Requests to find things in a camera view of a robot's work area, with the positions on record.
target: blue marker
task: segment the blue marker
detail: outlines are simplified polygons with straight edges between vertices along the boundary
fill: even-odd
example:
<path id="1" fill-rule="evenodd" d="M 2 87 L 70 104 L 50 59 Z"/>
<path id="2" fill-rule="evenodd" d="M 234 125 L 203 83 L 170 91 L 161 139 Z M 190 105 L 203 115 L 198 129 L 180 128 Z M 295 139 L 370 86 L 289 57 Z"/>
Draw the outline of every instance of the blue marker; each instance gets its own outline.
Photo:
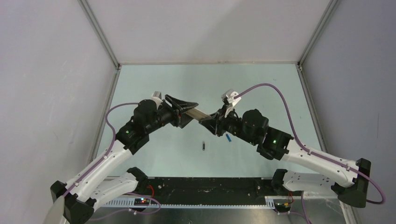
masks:
<path id="1" fill-rule="evenodd" d="M 226 134 L 226 137 L 227 137 L 228 141 L 231 142 L 231 138 L 228 134 Z"/>

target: light blue table surface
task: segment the light blue table surface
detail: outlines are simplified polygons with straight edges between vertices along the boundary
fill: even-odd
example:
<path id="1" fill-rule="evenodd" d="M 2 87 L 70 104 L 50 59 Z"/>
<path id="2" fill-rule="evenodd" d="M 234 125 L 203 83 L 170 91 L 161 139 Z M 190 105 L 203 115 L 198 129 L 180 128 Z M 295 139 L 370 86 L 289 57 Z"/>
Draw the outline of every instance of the light blue table surface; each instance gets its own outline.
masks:
<path id="1" fill-rule="evenodd" d="M 277 86 L 286 98 L 299 138 L 320 149 L 303 88 L 294 64 L 203 64 L 203 65 L 124 65 L 117 82 L 111 107 L 139 102 L 161 91 L 163 98 L 197 102 L 198 109 L 210 114 L 222 107 L 221 95 L 229 89 L 241 93 L 258 84 Z M 110 113 L 109 121 L 121 128 L 133 115 L 129 105 Z M 260 87 L 244 95 L 236 106 L 239 116 L 258 109 L 269 118 L 271 127 L 291 134 L 282 100 L 270 87 Z M 256 147 L 230 135 L 212 135 L 197 121 L 184 129 L 167 125 L 150 134 L 150 141 L 110 175 L 120 176 L 128 168 L 138 167 L 148 176 L 179 177 L 272 177 L 275 170 L 314 173 L 297 164 L 269 161 L 256 152 Z M 105 127 L 98 153 L 111 141 L 111 130 Z M 202 141 L 206 149 L 202 150 Z"/>

